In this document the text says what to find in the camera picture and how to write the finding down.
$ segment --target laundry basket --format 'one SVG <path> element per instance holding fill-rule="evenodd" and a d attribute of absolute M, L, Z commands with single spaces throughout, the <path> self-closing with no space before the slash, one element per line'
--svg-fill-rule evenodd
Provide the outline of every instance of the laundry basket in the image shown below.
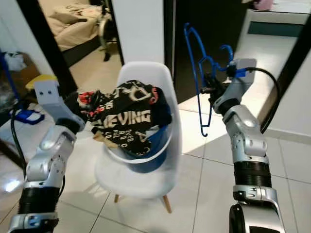
<path fill-rule="evenodd" d="M 159 168 L 166 159 L 166 148 L 172 138 L 172 125 L 161 128 L 157 133 L 151 135 L 148 140 L 151 142 L 150 151 L 144 158 L 138 159 L 121 148 L 108 148 L 109 155 L 121 163 L 125 163 L 128 167 L 139 173 L 147 173 Z"/>

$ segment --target black cable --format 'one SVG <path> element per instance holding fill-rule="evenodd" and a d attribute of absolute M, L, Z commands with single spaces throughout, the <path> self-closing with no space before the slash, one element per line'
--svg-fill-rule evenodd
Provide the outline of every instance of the black cable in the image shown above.
<path fill-rule="evenodd" d="M 21 165 L 23 167 L 23 174 L 24 174 L 24 178 L 25 178 L 26 177 L 26 166 L 27 166 L 27 163 L 26 163 L 26 160 L 25 160 L 24 153 L 23 153 L 23 151 L 22 151 L 22 149 L 20 147 L 20 144 L 19 144 L 19 141 L 18 141 L 18 138 L 17 138 L 17 135 L 16 135 L 16 131 L 15 131 L 15 124 L 14 124 L 14 122 L 15 122 L 15 114 L 16 114 L 18 106 L 20 105 L 20 102 L 21 101 L 19 101 L 18 103 L 16 103 L 13 106 L 13 111 L 12 111 L 12 114 L 11 114 L 11 131 L 12 131 L 12 136 L 13 136 L 13 139 L 14 139 L 17 151 L 18 151 L 19 156 L 20 156 Z"/>
<path fill-rule="evenodd" d="M 65 182 L 66 182 L 66 179 L 65 179 L 65 175 L 63 176 L 63 184 L 62 184 L 62 188 L 60 189 L 60 192 L 59 192 L 59 195 L 58 195 L 58 198 L 60 198 L 60 195 L 62 195 L 63 191 L 64 191 L 64 188 L 65 188 Z"/>
<path fill-rule="evenodd" d="M 272 107 L 272 109 L 270 110 L 269 114 L 268 114 L 268 120 L 266 121 L 266 123 L 264 125 L 261 126 L 260 128 L 260 131 L 261 133 L 264 133 L 268 126 L 270 125 L 275 113 L 276 113 L 276 110 L 278 108 L 278 105 L 280 104 L 280 101 L 281 101 L 281 91 L 280 91 L 280 87 L 279 87 L 279 84 L 278 82 L 276 81 L 275 77 L 267 70 L 265 69 L 261 69 L 261 68 L 257 68 L 257 67 L 247 67 L 245 68 L 246 71 L 249 71 L 249 72 L 252 72 L 252 71 L 260 71 L 260 72 L 263 72 L 265 74 L 267 74 L 273 81 L 274 85 L 276 86 L 276 102 L 274 103 L 274 106 Z"/>

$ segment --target dark door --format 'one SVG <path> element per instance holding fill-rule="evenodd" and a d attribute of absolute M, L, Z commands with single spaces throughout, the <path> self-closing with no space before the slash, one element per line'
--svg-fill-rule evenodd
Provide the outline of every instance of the dark door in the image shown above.
<path fill-rule="evenodd" d="M 175 40 L 175 90 L 178 103 L 193 97 L 195 83 L 183 34 L 183 26 L 189 22 L 201 36 L 206 52 L 222 67 L 228 62 L 228 54 L 219 51 L 219 46 L 229 44 L 235 51 L 248 4 L 241 0 L 177 0 Z M 193 44 L 193 53 L 198 61 L 199 47 Z M 217 78 L 224 80 L 222 72 Z"/>

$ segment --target chair seat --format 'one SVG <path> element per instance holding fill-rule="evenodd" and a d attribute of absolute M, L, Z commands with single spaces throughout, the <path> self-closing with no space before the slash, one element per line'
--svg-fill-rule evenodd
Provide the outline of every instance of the chair seat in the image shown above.
<path fill-rule="evenodd" d="M 156 198 L 166 195 L 176 184 L 177 164 L 173 155 L 156 170 L 149 173 L 132 171 L 125 163 L 112 158 L 104 145 L 95 165 L 95 176 L 105 189 L 119 195 L 138 198 Z"/>

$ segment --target wooden chair leg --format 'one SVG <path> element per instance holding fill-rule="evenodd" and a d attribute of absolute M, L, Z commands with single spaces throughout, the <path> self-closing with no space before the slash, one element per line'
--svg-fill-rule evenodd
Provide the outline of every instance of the wooden chair leg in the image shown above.
<path fill-rule="evenodd" d="M 171 205 L 170 205 L 170 202 L 169 202 L 167 195 L 163 196 L 163 199 L 164 199 L 164 203 L 165 203 L 165 207 L 167 209 L 167 212 L 169 212 L 171 214 L 172 209 L 171 209 Z"/>
<path fill-rule="evenodd" d="M 119 200 L 119 195 L 118 195 L 118 194 L 116 194 L 116 195 L 115 195 L 115 203 L 117 203 L 117 202 L 118 202 L 118 200 Z"/>

